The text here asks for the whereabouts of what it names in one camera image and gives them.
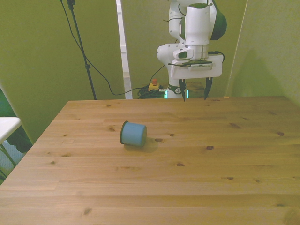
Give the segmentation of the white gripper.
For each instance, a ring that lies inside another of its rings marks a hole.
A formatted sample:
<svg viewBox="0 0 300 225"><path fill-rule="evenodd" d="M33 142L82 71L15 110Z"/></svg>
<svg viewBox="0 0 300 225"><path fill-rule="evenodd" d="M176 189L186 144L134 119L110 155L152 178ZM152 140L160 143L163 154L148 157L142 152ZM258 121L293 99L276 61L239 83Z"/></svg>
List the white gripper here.
<svg viewBox="0 0 300 225"><path fill-rule="evenodd" d="M169 76L179 80L179 88L186 101L185 79L206 78L204 99L206 100L212 87L213 78L222 74L222 55L209 56L205 60L173 60L170 63Z"/></svg>

